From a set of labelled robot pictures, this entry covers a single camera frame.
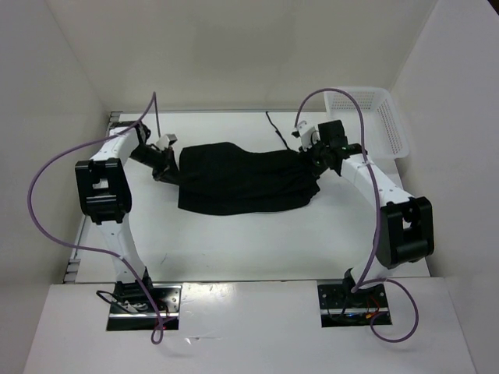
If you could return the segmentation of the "black shorts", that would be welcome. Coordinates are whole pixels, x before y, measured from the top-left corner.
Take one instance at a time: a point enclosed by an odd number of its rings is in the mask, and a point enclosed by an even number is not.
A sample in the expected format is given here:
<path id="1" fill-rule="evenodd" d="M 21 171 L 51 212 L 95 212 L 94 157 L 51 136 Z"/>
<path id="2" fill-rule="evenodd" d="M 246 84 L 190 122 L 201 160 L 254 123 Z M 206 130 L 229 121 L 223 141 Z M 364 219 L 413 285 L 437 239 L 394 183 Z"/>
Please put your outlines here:
<path id="1" fill-rule="evenodd" d="M 278 213 L 308 205 L 320 191 L 312 165 L 284 148 L 254 153 L 230 142 L 189 146 L 179 157 L 178 208 L 231 216 Z"/>

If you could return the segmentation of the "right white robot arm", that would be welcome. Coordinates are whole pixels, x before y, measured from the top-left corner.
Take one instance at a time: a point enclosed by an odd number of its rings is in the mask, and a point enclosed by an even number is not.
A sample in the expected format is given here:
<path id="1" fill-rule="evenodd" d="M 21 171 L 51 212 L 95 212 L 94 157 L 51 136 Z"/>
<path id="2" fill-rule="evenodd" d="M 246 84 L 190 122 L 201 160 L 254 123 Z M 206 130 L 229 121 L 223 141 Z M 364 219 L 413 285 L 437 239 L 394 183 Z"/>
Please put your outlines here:
<path id="1" fill-rule="evenodd" d="M 299 122 L 293 136 L 299 152 L 322 174 L 334 171 L 347 180 L 376 214 L 373 248 L 367 259 L 345 272 L 343 300 L 362 305 L 370 289 L 405 263 L 416 263 L 434 253 L 434 217 L 431 202 L 398 187 L 370 158 L 365 137 L 351 143 L 340 120 L 317 126 Z"/>

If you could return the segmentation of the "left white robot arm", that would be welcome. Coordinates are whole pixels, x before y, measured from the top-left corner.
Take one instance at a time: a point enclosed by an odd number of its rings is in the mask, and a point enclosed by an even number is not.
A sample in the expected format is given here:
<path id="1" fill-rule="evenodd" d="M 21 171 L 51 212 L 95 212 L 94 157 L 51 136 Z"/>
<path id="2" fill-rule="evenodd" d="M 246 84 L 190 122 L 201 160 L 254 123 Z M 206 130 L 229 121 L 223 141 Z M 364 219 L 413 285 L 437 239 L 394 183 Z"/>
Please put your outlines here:
<path id="1" fill-rule="evenodd" d="M 165 134 L 156 143 L 148 143 L 149 137 L 143 123 L 119 122 L 99 151 L 75 166 L 82 211 L 100 229 L 112 252 L 118 300 L 141 312 L 153 307 L 156 293 L 130 229 L 132 193 L 124 165 L 129 159 L 137 161 L 149 167 L 159 182 L 175 183 L 179 174 L 172 149 L 176 135 Z"/>

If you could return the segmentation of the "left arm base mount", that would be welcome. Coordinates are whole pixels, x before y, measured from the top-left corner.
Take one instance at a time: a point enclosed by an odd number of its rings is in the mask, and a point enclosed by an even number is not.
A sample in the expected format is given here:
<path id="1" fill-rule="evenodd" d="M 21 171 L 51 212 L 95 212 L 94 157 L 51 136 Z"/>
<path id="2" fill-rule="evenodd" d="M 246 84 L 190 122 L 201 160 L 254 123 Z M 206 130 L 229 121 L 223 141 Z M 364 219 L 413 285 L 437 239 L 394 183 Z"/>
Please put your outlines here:
<path id="1" fill-rule="evenodd" d="M 178 330 L 182 285 L 154 284 L 151 295 L 164 320 L 163 331 Z M 152 331 L 159 326 L 157 313 L 147 298 L 144 302 L 130 303 L 117 291 L 104 290 L 97 290 L 96 296 L 109 305 L 107 331 Z"/>

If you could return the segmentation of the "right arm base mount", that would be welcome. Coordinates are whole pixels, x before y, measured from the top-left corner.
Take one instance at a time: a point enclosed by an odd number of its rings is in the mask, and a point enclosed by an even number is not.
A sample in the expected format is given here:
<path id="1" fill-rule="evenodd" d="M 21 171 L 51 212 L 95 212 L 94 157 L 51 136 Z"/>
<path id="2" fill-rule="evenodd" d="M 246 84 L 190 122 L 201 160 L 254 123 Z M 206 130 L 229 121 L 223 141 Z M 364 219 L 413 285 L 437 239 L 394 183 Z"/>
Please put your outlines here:
<path id="1" fill-rule="evenodd" d="M 392 324 L 382 284 L 351 294 L 341 280 L 321 281 L 317 294 L 323 328 Z"/>

